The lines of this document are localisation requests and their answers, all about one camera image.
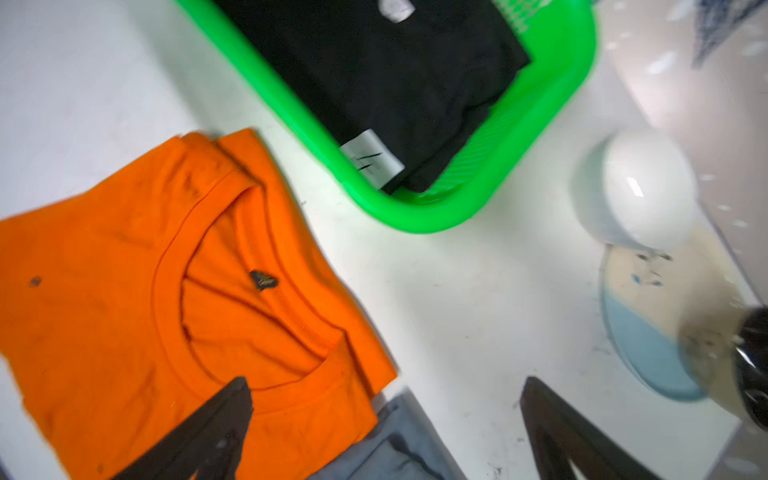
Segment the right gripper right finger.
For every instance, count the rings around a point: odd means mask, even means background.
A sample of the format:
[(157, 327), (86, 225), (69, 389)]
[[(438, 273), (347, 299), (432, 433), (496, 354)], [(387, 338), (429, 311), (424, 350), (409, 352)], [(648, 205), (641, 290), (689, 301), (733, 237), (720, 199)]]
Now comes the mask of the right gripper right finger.
[(658, 479), (539, 378), (526, 378), (520, 408), (540, 478)]

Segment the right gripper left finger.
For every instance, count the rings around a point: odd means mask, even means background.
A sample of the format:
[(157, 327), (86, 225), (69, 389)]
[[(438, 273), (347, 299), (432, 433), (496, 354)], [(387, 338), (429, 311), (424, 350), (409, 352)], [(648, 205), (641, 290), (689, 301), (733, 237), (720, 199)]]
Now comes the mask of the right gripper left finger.
[(252, 417), (247, 381), (237, 377), (117, 479), (233, 479)]

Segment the grey t-shirt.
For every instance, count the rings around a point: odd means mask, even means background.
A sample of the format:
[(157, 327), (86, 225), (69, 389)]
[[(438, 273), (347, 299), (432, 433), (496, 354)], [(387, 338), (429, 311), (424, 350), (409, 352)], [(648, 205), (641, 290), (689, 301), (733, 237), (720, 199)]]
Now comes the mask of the grey t-shirt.
[(403, 393), (378, 412), (378, 424), (313, 479), (463, 479), (415, 397)]

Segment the orange t-shirt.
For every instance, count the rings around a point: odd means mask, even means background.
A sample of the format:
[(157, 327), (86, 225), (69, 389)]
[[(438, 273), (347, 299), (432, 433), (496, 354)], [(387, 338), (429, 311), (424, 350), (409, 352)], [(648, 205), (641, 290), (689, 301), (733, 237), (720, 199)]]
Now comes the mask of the orange t-shirt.
[(227, 383), (240, 479), (304, 479), (396, 376), (257, 134), (174, 137), (1, 223), (1, 351), (74, 479), (128, 467)]

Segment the black t-shirt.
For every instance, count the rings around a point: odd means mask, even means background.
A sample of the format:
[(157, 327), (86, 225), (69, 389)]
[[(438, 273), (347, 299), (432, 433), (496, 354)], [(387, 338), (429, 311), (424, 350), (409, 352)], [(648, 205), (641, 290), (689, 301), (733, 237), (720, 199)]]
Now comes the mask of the black t-shirt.
[(427, 191), (530, 57), (489, 1), (222, 1), (378, 190)]

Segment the green plastic basket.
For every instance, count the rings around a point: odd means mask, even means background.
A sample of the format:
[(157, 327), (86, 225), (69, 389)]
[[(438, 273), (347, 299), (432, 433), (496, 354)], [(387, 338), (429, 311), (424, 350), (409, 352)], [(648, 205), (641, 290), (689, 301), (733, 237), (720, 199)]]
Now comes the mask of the green plastic basket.
[(598, 27), (589, 1), (499, 1), (496, 6), (533, 62), (491, 109), (448, 168), (424, 193), (376, 190), (339, 144), (211, 1), (180, 9), (238, 71), (279, 121), (365, 213), (394, 229), (430, 234), (482, 209), (590, 74)]

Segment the beige and blue plate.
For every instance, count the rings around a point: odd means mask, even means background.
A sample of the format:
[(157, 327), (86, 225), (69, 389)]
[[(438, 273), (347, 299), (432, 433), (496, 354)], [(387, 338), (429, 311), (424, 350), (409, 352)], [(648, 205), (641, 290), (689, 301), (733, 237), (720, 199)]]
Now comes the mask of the beige and blue plate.
[(675, 401), (709, 397), (752, 304), (719, 236), (697, 227), (670, 251), (611, 246), (600, 279), (606, 331), (629, 371)]

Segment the black bowl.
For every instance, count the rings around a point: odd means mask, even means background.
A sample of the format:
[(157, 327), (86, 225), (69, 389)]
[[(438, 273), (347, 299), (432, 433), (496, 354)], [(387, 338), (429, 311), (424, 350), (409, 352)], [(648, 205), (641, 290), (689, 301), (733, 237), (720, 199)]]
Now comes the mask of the black bowl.
[(767, 429), (767, 307), (701, 317), (679, 335), (686, 370), (724, 410)]

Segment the white small bowl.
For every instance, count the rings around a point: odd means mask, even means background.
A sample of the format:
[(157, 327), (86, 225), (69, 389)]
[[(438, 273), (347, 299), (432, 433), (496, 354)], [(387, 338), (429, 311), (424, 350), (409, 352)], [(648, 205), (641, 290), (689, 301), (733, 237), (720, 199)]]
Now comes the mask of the white small bowl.
[(664, 132), (630, 129), (600, 142), (575, 168), (576, 216), (597, 240), (670, 250), (691, 236), (698, 187), (679, 144)]

